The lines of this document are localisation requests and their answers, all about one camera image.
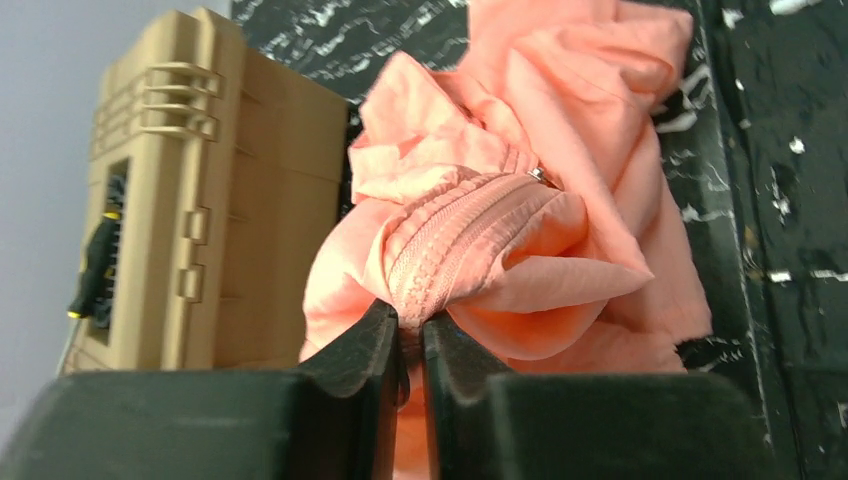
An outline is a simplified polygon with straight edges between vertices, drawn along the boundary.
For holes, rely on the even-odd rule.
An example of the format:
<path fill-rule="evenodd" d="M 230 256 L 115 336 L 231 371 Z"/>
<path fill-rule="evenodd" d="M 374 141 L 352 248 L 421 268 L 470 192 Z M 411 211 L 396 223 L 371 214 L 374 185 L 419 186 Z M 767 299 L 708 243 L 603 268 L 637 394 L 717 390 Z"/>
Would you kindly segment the pink jacket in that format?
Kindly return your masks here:
<path fill-rule="evenodd" d="M 711 313 L 652 113 L 679 87 L 683 9 L 472 1 L 452 71 L 391 56 L 349 149 L 352 210 L 320 248 L 308 359 L 375 301 L 399 316 L 410 398 L 391 477 L 426 479 L 419 335 L 448 312 L 522 373 L 679 372 Z"/>

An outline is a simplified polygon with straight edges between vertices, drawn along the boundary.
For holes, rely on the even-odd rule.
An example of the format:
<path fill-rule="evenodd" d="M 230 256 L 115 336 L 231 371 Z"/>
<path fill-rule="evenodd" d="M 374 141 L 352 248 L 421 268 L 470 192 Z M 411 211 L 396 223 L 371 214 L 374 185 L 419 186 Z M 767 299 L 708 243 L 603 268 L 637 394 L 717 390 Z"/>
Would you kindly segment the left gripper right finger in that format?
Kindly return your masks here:
<path fill-rule="evenodd" d="M 746 397 L 712 374 L 520 374 L 447 314 L 421 332 L 436 479 L 772 479 Z"/>

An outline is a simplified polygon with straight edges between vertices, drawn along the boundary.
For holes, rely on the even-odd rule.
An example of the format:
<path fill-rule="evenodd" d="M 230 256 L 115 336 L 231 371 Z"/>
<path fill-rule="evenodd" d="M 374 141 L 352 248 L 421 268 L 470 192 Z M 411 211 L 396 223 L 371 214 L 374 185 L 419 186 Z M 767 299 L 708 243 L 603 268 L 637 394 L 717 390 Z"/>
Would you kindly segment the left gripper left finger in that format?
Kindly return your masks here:
<path fill-rule="evenodd" d="M 402 363 L 374 302 L 283 370 L 86 372 L 37 398 L 5 479 L 388 479 Z"/>

